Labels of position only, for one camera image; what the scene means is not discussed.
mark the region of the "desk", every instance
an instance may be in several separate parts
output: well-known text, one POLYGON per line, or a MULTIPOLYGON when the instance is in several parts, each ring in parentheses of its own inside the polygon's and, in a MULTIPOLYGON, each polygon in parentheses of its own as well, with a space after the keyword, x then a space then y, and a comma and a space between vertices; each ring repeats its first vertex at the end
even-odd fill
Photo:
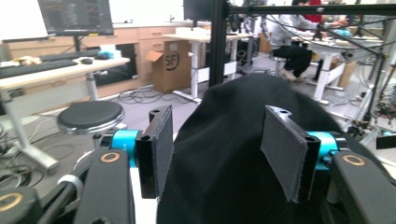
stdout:
MULTIPOLYGON (((188 95, 182 91, 174 91, 174 94, 180 95, 187 99, 193 100, 196 103, 201 103, 201 99, 198 98, 198 83, 209 80, 209 68, 198 68, 198 55, 199 45, 201 43, 210 42, 210 35, 199 35, 194 34, 175 34, 175 35, 164 35, 166 37, 172 37, 175 39, 189 40, 191 43, 191 94, 188 95)), ((236 51, 237 42, 239 39, 251 37, 249 34, 238 34, 238 35, 227 35, 227 40, 231 40, 231 62, 224 64, 224 75, 232 74, 232 79, 235 78, 236 72, 236 51)))
MULTIPOLYGON (((317 53, 324 53, 323 65, 321 67, 318 83, 316 83, 317 87, 315 89, 314 100, 325 105, 329 103, 322 100, 323 92, 326 87, 330 87, 338 91, 343 90, 343 88, 338 88, 336 87, 336 85, 338 84, 338 78, 344 72, 346 64, 341 63, 334 69, 331 69, 332 58, 346 52, 353 55, 352 57, 348 58, 350 61, 356 58, 364 58, 370 55, 368 51, 364 49, 357 49, 352 44, 349 44, 347 41, 333 41, 329 39, 325 39, 324 41, 312 41, 312 39, 302 39, 301 37, 293 37, 292 40, 303 40, 304 43, 308 45, 308 49, 311 49, 312 51, 317 53)), ((379 46, 380 44, 382 44, 382 41, 366 39, 360 40, 359 42, 361 44, 364 44, 364 46, 366 46, 367 48, 379 46)))
POLYGON ((125 58, 105 61, 94 60, 93 64, 78 64, 45 72, 0 79, 2 104, 18 136, 18 150, 46 168, 49 173, 52 173, 59 165, 59 162, 29 143, 29 138, 21 124, 21 118, 86 96, 91 96, 92 100, 98 100, 92 72, 128 62, 129 59, 125 58), (11 96, 12 91, 18 88, 33 87, 83 76, 87 76, 85 81, 65 84, 15 98, 11 96))

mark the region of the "black pants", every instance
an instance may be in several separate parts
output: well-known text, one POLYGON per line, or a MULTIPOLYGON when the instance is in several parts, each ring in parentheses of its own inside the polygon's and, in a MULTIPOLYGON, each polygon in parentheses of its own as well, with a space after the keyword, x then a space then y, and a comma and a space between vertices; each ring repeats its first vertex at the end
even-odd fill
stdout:
POLYGON ((284 68, 293 70, 293 74, 299 77, 311 63, 312 50, 295 45, 283 46, 273 50, 274 56, 286 58, 284 68))

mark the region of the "floor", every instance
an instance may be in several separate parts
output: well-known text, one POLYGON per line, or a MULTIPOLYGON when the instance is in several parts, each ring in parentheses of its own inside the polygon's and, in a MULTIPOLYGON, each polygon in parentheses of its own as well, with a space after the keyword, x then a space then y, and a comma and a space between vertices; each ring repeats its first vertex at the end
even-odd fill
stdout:
MULTIPOLYGON (((275 62, 268 59, 268 55, 260 53, 253 58, 253 65, 257 68, 275 69, 275 62)), ((307 79, 310 79, 316 72, 316 67, 312 65, 305 72, 307 79)), ((348 86, 345 91, 333 91, 326 89, 324 99, 330 100, 328 105, 323 107, 329 112, 336 113, 338 116, 334 117, 339 121, 340 126, 346 127, 348 122, 345 118, 354 118, 360 111, 361 101, 357 99, 358 95, 366 92, 366 79, 368 72, 365 66, 357 66, 354 71, 348 86)), ((313 96, 314 85, 304 83, 290 83, 290 85, 297 91, 313 96)), ((207 83, 199 85, 199 95, 207 89, 207 83)), ((130 90, 119 95, 106 98, 106 100, 117 101, 122 104, 126 111, 126 117, 123 123, 128 126, 130 130, 146 130, 149 125, 149 111, 161 105, 172 105, 173 107, 173 125, 174 133, 176 133, 183 122, 197 107, 195 102, 191 102, 180 96, 174 94, 162 94, 154 91, 151 86, 140 88, 138 90, 130 90)), ((41 171, 39 167, 33 162, 29 161, 21 154, 0 157, 0 167, 2 169, 12 168, 16 166, 27 166, 32 174, 32 179, 29 186, 37 190, 39 197, 46 195, 57 183, 58 179, 69 174, 77 159, 85 152, 92 150, 92 139, 88 135, 67 135, 60 133, 55 118, 59 111, 51 111, 40 115, 32 116, 24 120, 26 125, 24 128, 31 136, 31 142, 43 150, 47 151, 55 159, 60 160, 61 164, 56 174, 49 175, 41 171)), ((7 134, 7 140, 11 144, 15 141, 15 135, 10 130, 9 124, 2 122, 5 127, 4 133, 7 134)), ((395 121, 388 119, 380 119, 377 125, 395 131, 395 121)), ((396 163, 396 148, 376 150, 373 141, 367 143, 376 155, 381 156, 389 161, 396 163)), ((12 188, 16 184, 16 179, 0 180, 0 189, 12 188)))

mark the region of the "black round stool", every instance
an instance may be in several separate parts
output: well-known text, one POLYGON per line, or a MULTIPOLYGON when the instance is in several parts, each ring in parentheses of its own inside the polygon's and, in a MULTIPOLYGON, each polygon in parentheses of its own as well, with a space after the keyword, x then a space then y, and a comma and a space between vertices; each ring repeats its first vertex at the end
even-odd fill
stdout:
POLYGON ((101 138, 101 133, 115 127, 123 118, 121 105, 109 101, 90 101, 71 104, 58 115, 57 123, 64 133, 94 133, 97 148, 99 145, 96 140, 101 138))

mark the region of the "black cloth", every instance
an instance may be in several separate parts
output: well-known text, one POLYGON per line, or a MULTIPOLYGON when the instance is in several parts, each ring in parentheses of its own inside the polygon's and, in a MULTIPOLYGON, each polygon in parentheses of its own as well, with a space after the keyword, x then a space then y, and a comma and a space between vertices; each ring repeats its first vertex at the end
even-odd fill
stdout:
POLYGON ((288 71, 293 70, 295 77, 299 77, 308 68, 312 59, 312 50, 295 45, 274 49, 273 54, 276 57, 287 59, 284 68, 288 71))
POLYGON ((304 130, 341 132, 315 101, 281 78, 249 75, 211 87, 175 140, 157 223, 321 223, 318 202, 329 175, 317 173, 309 203, 286 202, 260 151, 266 105, 289 110, 304 130))

